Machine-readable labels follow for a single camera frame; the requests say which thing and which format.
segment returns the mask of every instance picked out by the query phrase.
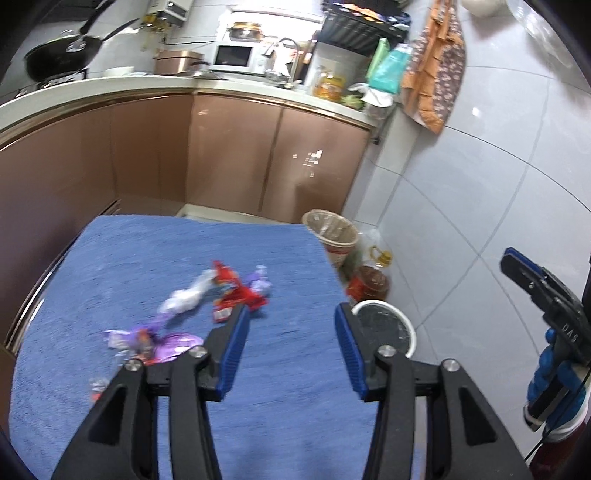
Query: wok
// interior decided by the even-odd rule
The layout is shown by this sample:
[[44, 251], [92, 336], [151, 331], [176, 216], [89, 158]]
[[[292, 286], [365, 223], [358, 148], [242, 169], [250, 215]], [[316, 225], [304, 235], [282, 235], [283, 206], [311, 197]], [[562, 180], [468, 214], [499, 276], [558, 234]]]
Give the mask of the wok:
[[77, 73], [96, 57], [104, 41], [117, 35], [138, 19], [134, 18], [113, 30], [105, 38], [87, 35], [96, 19], [115, 0], [106, 0], [80, 28], [78, 34], [56, 38], [36, 46], [25, 55], [27, 74], [34, 82], [46, 82], [65, 75]]

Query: plastic bottle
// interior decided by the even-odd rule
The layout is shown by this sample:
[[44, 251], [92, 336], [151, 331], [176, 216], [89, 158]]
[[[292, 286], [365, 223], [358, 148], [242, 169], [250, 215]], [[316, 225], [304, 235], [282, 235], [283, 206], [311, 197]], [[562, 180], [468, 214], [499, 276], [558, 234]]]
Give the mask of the plastic bottle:
[[391, 263], [392, 252], [381, 251], [376, 245], [371, 246], [369, 259], [357, 267], [347, 287], [350, 300], [355, 303], [364, 300], [385, 300], [390, 290], [390, 278], [386, 269]]

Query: blue glove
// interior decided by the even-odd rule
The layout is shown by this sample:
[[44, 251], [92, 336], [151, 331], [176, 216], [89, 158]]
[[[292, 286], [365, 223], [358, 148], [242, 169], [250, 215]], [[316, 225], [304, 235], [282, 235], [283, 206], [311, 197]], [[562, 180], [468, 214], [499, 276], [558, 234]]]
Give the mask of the blue glove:
[[[548, 375], [551, 373], [554, 364], [552, 345], [555, 340], [556, 332], [549, 329], [546, 332], [546, 341], [551, 346], [547, 347], [540, 355], [540, 366], [536, 370], [534, 379], [530, 382], [530, 386], [527, 389], [528, 402], [534, 401], [548, 388], [551, 380], [551, 378], [548, 378]], [[587, 414], [587, 404], [589, 402], [589, 380], [587, 380], [584, 388], [581, 388], [578, 393], [577, 391], [588, 371], [589, 369], [587, 367], [574, 364], [571, 361], [564, 361], [558, 367], [558, 379], [570, 391], [546, 420], [546, 429], [552, 429], [552, 432], [547, 436], [549, 442], [560, 442], [564, 440], [584, 422]]]

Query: metal bolt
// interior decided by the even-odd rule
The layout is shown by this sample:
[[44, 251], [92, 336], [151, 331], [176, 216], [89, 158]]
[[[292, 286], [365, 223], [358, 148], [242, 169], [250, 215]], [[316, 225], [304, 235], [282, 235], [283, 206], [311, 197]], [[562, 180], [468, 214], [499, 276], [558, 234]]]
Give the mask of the metal bolt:
[[207, 349], [203, 346], [194, 346], [189, 350], [189, 355], [195, 358], [201, 358], [207, 355]]
[[137, 372], [140, 368], [142, 368], [142, 362], [136, 358], [132, 358], [125, 363], [125, 369], [129, 370], [130, 372]]
[[386, 358], [396, 355], [396, 349], [392, 345], [382, 345], [378, 348], [378, 353]]
[[448, 358], [443, 361], [443, 368], [448, 372], [457, 372], [460, 369], [460, 364], [453, 358]]

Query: pot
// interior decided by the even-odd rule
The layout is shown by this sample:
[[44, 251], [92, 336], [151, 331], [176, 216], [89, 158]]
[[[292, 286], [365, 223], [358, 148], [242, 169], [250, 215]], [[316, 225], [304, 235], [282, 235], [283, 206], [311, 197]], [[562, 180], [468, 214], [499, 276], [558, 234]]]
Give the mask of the pot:
[[264, 37], [261, 25], [254, 22], [234, 22], [228, 34], [231, 40], [237, 41], [261, 41]]

